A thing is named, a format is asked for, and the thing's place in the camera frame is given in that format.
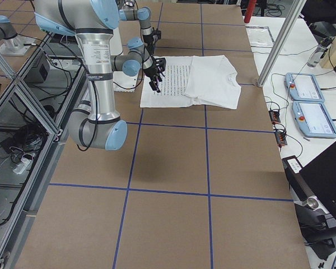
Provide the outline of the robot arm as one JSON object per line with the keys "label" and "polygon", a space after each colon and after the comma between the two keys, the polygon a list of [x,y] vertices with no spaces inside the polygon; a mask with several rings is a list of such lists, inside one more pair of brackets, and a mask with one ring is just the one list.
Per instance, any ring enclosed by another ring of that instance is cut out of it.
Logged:
{"label": "robot arm", "polygon": [[[114,100],[114,72],[134,77],[143,72],[159,92],[165,58],[153,56],[161,31],[151,25],[148,7],[119,8],[116,1],[35,1],[35,20],[41,29],[73,36],[83,56],[88,88],[68,121],[69,134],[81,151],[90,147],[115,151],[127,137],[127,123]],[[128,42],[127,55],[111,55],[110,40],[119,21],[139,21],[141,37]]]}
{"label": "robot arm", "polygon": [[138,7],[137,1],[120,1],[119,18],[121,21],[138,21],[141,35],[150,55],[154,55],[156,43],[161,39],[162,32],[151,24],[152,12],[149,7]]}

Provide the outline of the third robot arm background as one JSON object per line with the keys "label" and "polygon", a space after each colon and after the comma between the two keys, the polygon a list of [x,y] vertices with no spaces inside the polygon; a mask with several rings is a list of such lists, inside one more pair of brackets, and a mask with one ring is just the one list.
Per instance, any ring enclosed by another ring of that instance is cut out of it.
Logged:
{"label": "third robot arm background", "polygon": [[5,15],[0,15],[0,41],[11,40],[17,36],[17,31],[11,24],[9,18]]}

